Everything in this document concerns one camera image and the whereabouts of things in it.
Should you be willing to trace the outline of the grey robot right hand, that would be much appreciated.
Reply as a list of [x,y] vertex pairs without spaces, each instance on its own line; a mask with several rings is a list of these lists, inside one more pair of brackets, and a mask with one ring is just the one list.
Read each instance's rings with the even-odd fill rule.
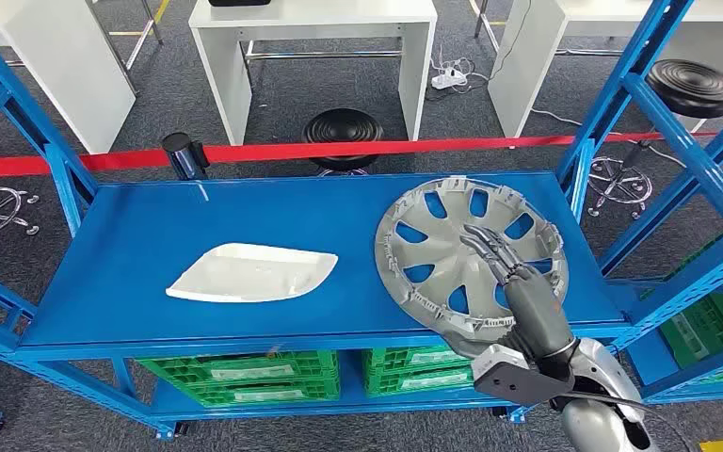
[[546,278],[526,263],[501,234],[472,224],[463,226],[460,241],[489,266],[515,323],[496,343],[530,359],[571,352],[579,340],[570,329],[561,303]]

